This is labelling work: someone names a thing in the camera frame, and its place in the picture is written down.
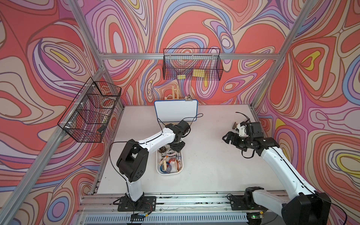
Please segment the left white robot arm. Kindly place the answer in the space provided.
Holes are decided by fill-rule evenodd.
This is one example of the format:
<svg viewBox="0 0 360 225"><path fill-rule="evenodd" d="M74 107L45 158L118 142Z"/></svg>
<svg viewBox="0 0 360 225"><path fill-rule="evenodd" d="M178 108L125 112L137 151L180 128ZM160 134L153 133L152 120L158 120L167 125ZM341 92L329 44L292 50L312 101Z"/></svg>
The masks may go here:
<svg viewBox="0 0 360 225"><path fill-rule="evenodd" d="M119 174L126 182L127 192L125 196L113 202L118 205L119 212L129 211L153 211L156 206L156 197L145 197L142 190L141 177L147 167L149 155L154 152L166 154L160 159L164 173L171 170L171 163L174 162L175 169L181 170L183 163L179 159L181 151L185 147L185 138L191 130L188 122L181 120L178 124L167 124L158 133L144 140L135 141L130 139L125 142L116 165Z"/></svg>

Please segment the red transparent watch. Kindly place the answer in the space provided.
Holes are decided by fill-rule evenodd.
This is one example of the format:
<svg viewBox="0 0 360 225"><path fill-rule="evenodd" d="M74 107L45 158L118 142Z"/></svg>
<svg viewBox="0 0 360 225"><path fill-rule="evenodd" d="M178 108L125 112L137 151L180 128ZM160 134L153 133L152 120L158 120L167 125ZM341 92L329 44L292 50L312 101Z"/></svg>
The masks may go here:
<svg viewBox="0 0 360 225"><path fill-rule="evenodd" d="M181 161L176 158L171 158L169 164L172 166L171 173L177 173L182 169Z"/></svg>

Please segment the blue transparent watch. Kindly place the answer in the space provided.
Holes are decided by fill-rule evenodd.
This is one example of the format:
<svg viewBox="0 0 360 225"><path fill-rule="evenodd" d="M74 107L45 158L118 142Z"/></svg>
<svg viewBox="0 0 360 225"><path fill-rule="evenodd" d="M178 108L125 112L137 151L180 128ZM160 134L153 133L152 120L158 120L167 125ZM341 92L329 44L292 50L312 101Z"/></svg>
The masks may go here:
<svg viewBox="0 0 360 225"><path fill-rule="evenodd" d="M160 166L160 171L163 174L169 174L172 171L172 166L168 162L166 162L165 164L162 164Z"/></svg>

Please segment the brown purple strap watch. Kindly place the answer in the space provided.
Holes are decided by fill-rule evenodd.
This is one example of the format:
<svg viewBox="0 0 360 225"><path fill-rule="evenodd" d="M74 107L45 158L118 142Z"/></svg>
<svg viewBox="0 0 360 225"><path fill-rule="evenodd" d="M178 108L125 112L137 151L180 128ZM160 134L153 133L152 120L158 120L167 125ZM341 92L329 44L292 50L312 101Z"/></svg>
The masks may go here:
<svg viewBox="0 0 360 225"><path fill-rule="evenodd" d="M165 153L165 152L167 152L167 148L165 146L163 146L163 147L159 148L158 152Z"/></svg>

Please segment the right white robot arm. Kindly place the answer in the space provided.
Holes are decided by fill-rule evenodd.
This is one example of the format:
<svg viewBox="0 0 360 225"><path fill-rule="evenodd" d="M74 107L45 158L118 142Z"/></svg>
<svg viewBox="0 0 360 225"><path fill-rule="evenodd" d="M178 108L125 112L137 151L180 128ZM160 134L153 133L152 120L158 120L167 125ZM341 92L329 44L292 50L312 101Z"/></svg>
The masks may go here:
<svg viewBox="0 0 360 225"><path fill-rule="evenodd" d="M300 175L273 138L264 137L260 123L234 123L232 131L222 139L241 152L253 150L253 155L257 154L270 166L288 195L285 199L262 187L248 187L241 200L244 207L251 210L263 207L279 215L287 225L327 224L332 204L329 196L318 192Z"/></svg>

